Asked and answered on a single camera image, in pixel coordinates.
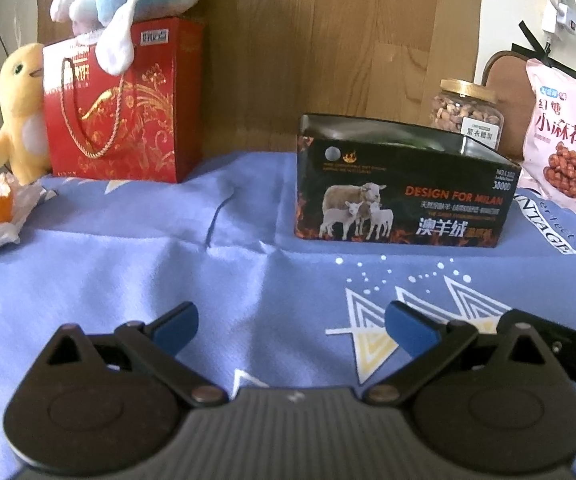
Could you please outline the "red gift bag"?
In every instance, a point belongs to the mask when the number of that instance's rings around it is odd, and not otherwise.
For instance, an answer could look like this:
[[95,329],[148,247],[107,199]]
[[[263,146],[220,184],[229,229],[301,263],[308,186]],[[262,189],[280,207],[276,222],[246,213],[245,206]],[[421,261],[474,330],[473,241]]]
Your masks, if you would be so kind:
[[102,70],[83,36],[44,48],[44,113],[56,176],[175,183],[199,164],[202,24],[140,22],[132,40],[134,61],[120,76]]

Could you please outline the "brown chair back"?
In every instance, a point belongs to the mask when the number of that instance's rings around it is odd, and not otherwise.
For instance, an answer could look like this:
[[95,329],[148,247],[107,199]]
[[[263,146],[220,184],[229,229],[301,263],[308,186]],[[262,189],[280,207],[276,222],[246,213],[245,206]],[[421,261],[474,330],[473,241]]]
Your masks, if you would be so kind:
[[535,96],[526,73],[527,58],[512,51],[500,51],[489,58],[482,84],[497,96],[497,109],[504,126],[497,151],[509,159],[523,160],[523,142],[532,117]]

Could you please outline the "black sheep-print cardboard box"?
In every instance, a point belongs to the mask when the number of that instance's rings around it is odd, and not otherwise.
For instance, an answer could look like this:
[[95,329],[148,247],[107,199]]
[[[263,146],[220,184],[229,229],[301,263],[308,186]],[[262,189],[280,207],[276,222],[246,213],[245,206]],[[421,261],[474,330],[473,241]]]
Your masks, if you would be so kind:
[[516,162],[459,133],[304,114],[294,232],[302,240],[493,247],[519,175]]

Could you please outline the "pink twisted snack bag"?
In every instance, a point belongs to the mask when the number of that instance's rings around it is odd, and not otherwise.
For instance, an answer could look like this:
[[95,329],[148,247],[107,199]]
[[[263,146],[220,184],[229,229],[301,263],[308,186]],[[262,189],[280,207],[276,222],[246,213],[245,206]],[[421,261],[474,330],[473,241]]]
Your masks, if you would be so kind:
[[543,195],[576,213],[576,79],[537,60],[526,73],[535,104],[522,169]]

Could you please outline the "yellow duck plush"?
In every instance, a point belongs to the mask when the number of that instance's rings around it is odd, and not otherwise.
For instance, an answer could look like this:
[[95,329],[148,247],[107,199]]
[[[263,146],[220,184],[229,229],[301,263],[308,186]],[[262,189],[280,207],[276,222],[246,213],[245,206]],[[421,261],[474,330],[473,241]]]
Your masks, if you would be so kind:
[[20,184],[52,169],[44,115],[43,45],[18,47],[0,69],[0,168],[8,165]]

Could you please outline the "glass nut jar gold lid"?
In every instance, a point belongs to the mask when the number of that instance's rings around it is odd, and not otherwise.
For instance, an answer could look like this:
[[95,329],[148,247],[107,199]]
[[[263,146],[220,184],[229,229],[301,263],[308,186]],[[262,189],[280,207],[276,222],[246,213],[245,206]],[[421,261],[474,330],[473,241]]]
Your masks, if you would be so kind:
[[469,81],[444,78],[431,101],[430,126],[470,136],[497,150],[504,116],[497,108],[494,90]]

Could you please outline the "blue patterned tablecloth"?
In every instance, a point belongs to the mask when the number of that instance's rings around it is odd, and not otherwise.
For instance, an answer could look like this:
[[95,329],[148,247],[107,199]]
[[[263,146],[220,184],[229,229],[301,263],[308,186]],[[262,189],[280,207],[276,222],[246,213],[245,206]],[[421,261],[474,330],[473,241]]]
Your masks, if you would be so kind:
[[302,240],[296,162],[239,154],[186,182],[47,179],[20,240],[0,248],[0,479],[16,473],[6,405],[54,331],[150,321],[184,301],[183,363],[242,387],[363,390],[407,360],[384,332],[393,300],[491,327],[518,309],[576,330],[576,214],[519,191],[494,248]]

